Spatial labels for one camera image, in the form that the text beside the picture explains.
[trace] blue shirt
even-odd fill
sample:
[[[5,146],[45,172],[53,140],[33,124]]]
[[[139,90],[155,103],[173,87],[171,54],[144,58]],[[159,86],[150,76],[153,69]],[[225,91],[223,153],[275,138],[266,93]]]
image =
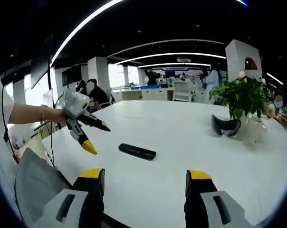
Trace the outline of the blue shirt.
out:
[[[210,75],[206,79],[207,87],[206,92],[210,93],[210,91],[216,87],[219,87],[219,74],[216,70],[212,70]]]

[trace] black vr headset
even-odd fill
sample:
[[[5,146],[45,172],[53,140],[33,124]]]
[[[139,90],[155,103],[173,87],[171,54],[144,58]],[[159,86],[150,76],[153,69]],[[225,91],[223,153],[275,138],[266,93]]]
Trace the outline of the black vr headset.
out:
[[[228,120],[228,121],[220,120],[212,114],[211,124],[212,124],[213,129],[218,135],[224,134],[228,137],[232,137],[238,132],[241,122],[240,120]]]

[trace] white robotic hand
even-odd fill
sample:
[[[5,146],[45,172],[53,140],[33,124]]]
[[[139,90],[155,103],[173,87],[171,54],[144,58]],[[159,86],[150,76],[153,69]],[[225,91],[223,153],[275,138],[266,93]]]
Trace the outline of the white robotic hand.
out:
[[[91,141],[81,129],[78,120],[85,125],[97,127],[104,131],[110,131],[110,129],[105,122],[99,120],[96,116],[87,111],[86,108],[89,102],[90,98],[88,96],[68,89],[64,93],[63,111],[68,117],[67,127],[71,131],[71,136],[80,143],[83,149],[92,154],[97,154]]]

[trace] desk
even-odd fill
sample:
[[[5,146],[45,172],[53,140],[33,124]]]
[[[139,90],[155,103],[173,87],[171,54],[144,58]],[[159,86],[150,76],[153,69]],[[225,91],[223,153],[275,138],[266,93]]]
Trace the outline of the desk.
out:
[[[84,151],[67,128],[53,135],[55,162],[73,184],[89,169],[105,168],[105,213],[132,228],[185,228],[187,169],[204,171],[218,190],[244,209],[252,224],[267,218],[287,190],[287,131],[263,120],[268,133],[255,151],[218,137],[211,114],[229,118],[228,108],[171,101],[122,101],[94,114],[110,132],[83,126],[98,155]],[[153,161],[118,150],[128,143],[157,152]],[[43,140],[47,151],[50,138]]]
[[[120,88],[112,91],[112,95],[116,102],[131,100],[157,100],[171,101],[173,99],[174,87],[157,88],[157,89],[131,89]],[[204,103],[205,91],[196,91],[196,102]]]

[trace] ceiling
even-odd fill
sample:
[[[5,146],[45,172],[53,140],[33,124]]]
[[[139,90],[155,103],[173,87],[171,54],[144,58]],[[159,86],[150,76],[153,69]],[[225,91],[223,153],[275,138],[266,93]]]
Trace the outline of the ceiling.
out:
[[[0,6],[0,70],[4,72],[35,57],[52,36],[54,54],[69,33],[106,0],[24,0]],[[287,81],[287,4],[247,0],[124,0],[87,23],[65,46],[56,68],[86,63],[95,56],[161,40],[171,41],[127,50],[109,57],[130,59],[171,52],[196,52],[225,56],[225,47],[238,39],[259,49],[263,72]],[[227,70],[225,59],[187,56],[195,63],[217,63]],[[140,59],[144,65],[176,62],[176,56]]]

